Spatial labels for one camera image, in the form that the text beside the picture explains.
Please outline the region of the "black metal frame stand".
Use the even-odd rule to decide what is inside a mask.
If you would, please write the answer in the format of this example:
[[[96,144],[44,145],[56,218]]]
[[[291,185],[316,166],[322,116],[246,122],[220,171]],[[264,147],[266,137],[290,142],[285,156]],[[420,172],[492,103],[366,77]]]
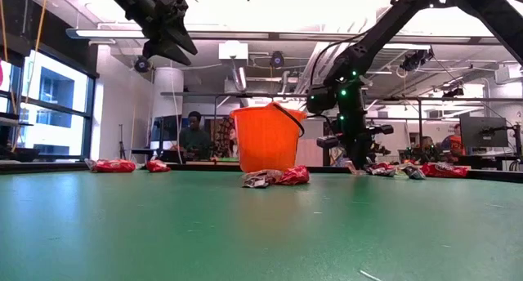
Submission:
[[[300,102],[300,105],[297,107],[297,109],[305,109],[305,103],[307,100],[307,94],[294,94],[294,93],[285,93],[285,94],[270,94],[270,93],[262,93],[262,92],[226,92],[226,93],[202,93],[202,92],[178,92],[174,93],[174,96],[182,96],[182,97],[209,97],[213,98],[215,109],[218,108],[218,100],[223,97],[223,100],[221,103],[224,103],[225,100],[228,98],[236,98],[236,99],[268,99],[271,101],[278,101],[278,102],[288,102],[291,100],[297,100]],[[424,118],[422,116],[422,103],[425,101],[444,101],[444,102],[458,102],[458,101],[467,101],[467,102],[476,102],[476,107],[479,107],[480,105],[484,108],[487,108],[488,102],[506,102],[506,103],[518,103],[521,102],[523,104],[523,98],[443,98],[443,97],[416,97],[416,96],[371,96],[371,103],[364,106],[364,109],[368,112],[366,119],[367,120],[392,120],[392,121],[417,121],[419,125],[419,130],[422,130],[422,123],[424,121],[450,121],[451,116],[458,116],[459,114],[462,114],[462,112],[454,113],[451,116],[444,116],[441,118]],[[399,117],[378,117],[377,114],[372,115],[370,114],[371,111],[375,111],[374,106],[393,106],[393,105],[407,105],[408,107],[411,107],[412,109],[415,109],[415,111],[418,113],[416,117],[407,117],[407,116],[399,116]]]

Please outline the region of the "large glass window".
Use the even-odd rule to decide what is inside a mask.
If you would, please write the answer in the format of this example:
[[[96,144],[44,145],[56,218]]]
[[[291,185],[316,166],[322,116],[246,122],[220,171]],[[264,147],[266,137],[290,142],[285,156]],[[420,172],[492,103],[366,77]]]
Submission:
[[[0,157],[89,155],[95,79],[50,56],[0,58]]]

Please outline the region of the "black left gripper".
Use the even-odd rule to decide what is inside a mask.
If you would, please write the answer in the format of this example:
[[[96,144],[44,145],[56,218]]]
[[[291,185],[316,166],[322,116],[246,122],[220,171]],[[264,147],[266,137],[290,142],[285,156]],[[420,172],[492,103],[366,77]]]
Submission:
[[[142,50],[145,58],[162,56],[182,65],[191,65],[185,53],[196,55],[198,49],[184,25],[189,8],[186,0],[125,0],[125,3],[126,17],[134,20],[149,40]]]

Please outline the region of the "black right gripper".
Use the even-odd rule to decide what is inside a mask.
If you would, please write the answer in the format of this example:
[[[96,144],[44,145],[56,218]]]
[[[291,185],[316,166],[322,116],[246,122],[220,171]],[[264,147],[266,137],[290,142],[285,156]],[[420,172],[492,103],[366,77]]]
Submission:
[[[378,134],[390,135],[394,132],[392,125],[371,125],[364,130],[358,132],[349,132],[348,134],[342,131],[342,125],[339,121],[327,121],[329,134],[321,136],[316,139],[316,144],[322,149],[332,149],[334,147],[343,146],[348,147],[349,165],[353,169],[363,169],[369,165],[369,151],[379,151],[378,143],[374,137]],[[359,150],[359,166],[356,147],[362,147]]]

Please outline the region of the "person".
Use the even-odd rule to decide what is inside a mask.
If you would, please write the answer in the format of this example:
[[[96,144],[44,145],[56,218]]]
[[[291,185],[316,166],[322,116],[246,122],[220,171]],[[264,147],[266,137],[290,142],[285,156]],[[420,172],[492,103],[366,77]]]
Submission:
[[[448,150],[454,157],[460,157],[466,154],[465,146],[462,142],[461,125],[454,125],[454,133],[447,136],[441,142],[441,148]]]
[[[188,115],[189,126],[179,134],[179,146],[187,161],[209,160],[211,154],[210,135],[200,127],[201,113],[192,111]]]
[[[230,158],[238,158],[239,157],[239,154],[238,154],[238,141],[237,141],[237,136],[236,136],[236,130],[234,128],[230,129],[228,151],[229,151],[229,157]]]
[[[430,136],[423,136],[419,150],[419,162],[421,164],[435,162],[437,159],[437,148]]]

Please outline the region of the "orange plastic bucket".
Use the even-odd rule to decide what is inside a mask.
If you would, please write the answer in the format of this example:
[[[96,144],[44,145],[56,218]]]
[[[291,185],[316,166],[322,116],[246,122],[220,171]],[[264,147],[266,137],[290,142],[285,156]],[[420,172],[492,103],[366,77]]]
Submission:
[[[298,140],[305,133],[305,112],[271,102],[263,107],[236,109],[230,116],[243,172],[285,171],[295,166]]]

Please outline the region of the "black table edge frame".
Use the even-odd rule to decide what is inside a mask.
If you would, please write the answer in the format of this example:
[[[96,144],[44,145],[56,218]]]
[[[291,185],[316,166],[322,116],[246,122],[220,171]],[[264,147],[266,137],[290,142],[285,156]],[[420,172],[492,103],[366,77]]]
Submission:
[[[241,172],[239,166],[235,165],[201,165],[170,164],[172,170],[178,171],[202,171],[202,172]],[[0,175],[26,174],[41,172],[76,172],[88,171],[86,163],[54,162],[54,163],[5,163],[0,162]],[[350,173],[347,167],[308,167],[309,173]],[[470,170],[467,179],[484,181],[501,181],[523,184],[523,172],[504,172],[489,170]]]

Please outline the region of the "white ceiling box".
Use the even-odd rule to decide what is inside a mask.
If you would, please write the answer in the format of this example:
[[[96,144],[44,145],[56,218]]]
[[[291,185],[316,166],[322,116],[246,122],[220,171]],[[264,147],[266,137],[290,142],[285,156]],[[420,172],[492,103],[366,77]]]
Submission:
[[[246,60],[248,58],[248,44],[230,40],[218,46],[219,60]]]

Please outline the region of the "black computer monitor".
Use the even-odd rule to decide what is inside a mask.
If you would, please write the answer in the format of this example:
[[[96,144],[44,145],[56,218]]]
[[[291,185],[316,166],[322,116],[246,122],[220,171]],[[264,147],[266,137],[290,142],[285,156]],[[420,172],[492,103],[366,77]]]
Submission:
[[[460,126],[465,147],[508,147],[505,118],[462,116]]]

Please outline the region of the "dark brown candy wrapper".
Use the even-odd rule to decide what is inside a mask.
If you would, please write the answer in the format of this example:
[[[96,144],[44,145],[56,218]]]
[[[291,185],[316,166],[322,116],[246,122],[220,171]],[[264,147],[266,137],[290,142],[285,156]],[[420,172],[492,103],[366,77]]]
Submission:
[[[395,168],[367,168],[366,172],[372,176],[394,177],[396,174]]]
[[[424,180],[426,178],[425,174],[418,167],[412,164],[400,165],[399,170],[412,180]]]
[[[276,184],[283,173],[279,170],[260,170],[242,176],[243,188],[265,189]]]

